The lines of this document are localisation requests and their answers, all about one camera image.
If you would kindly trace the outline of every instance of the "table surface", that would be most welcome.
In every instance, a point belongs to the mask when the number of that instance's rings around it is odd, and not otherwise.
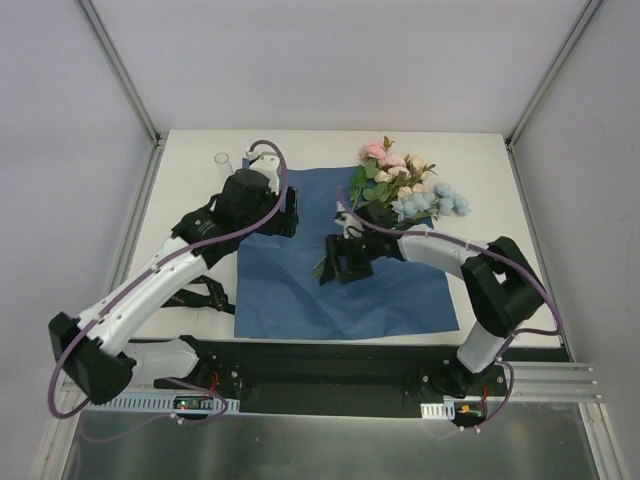
[[[435,228],[463,238],[491,241],[500,235],[518,244],[533,269],[540,271],[522,203],[501,135],[469,133],[387,133],[396,151],[412,153],[437,164],[437,179],[469,199],[472,212],[464,217],[443,217]],[[222,189],[224,176],[213,158],[227,153],[234,170],[240,168],[245,149],[257,139],[274,141],[287,165],[296,170],[356,165],[360,147],[381,139],[383,133],[285,130],[172,130],[160,163],[131,272],[155,254],[182,216],[204,205]],[[236,302],[236,254],[223,258],[209,275],[224,285]],[[463,282],[447,274],[460,330],[454,332],[384,337],[349,343],[461,344],[476,319]],[[525,325],[553,329],[553,318],[543,307]],[[135,338],[167,339],[193,335],[202,340],[234,339],[234,317],[213,309],[161,309]],[[557,337],[522,335],[520,347],[558,347]]]

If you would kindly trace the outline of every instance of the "metal frame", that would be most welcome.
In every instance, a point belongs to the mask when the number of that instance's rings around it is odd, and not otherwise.
[[[109,290],[111,290],[124,280],[130,266],[135,244],[140,233],[155,176],[160,164],[166,135],[161,135],[157,131],[93,1],[75,0],[75,2],[93,33],[123,94],[152,143],[152,152],[147,160],[145,173],[139,185],[138,193],[128,218],[127,229],[119,247],[116,263],[108,283]],[[527,195],[518,174],[517,162],[513,156],[513,147],[521,138],[532,116],[545,99],[548,91],[553,86],[562,68],[604,2],[605,0],[586,1],[582,11],[565,37],[550,66],[542,76],[534,94],[529,99],[526,108],[506,141],[506,148],[509,153],[514,178],[522,199],[525,217],[536,250],[536,256],[538,257],[542,270],[543,281],[552,296],[552,284],[544,266],[544,258],[540,251],[535,221],[529,209]],[[628,472],[625,471],[624,465],[620,461],[619,448],[609,426],[606,406],[603,404],[600,386],[594,377],[593,368],[587,364],[577,363],[512,362],[512,365],[515,369],[513,401],[578,403],[591,445],[592,454],[601,478],[629,478]],[[127,389],[127,391],[123,393],[123,398],[140,399],[142,398],[141,395],[145,398],[153,397],[157,399],[158,396],[166,396],[167,394],[157,393],[157,390],[152,393],[144,388],[132,388]],[[72,383],[63,384],[60,402],[64,410],[72,408],[81,398],[82,394],[75,385]],[[130,405],[137,405],[137,407],[139,407],[140,403],[131,403]],[[120,408],[119,411],[123,411],[122,408],[127,408],[123,407],[122,403],[117,404],[117,407]],[[109,409],[109,407],[99,407],[97,409],[106,410]],[[34,478],[47,480],[60,478],[64,471],[65,464],[70,458],[69,451],[76,423],[77,420],[74,419],[62,422],[58,420],[51,421],[35,465],[34,474],[32,475]]]

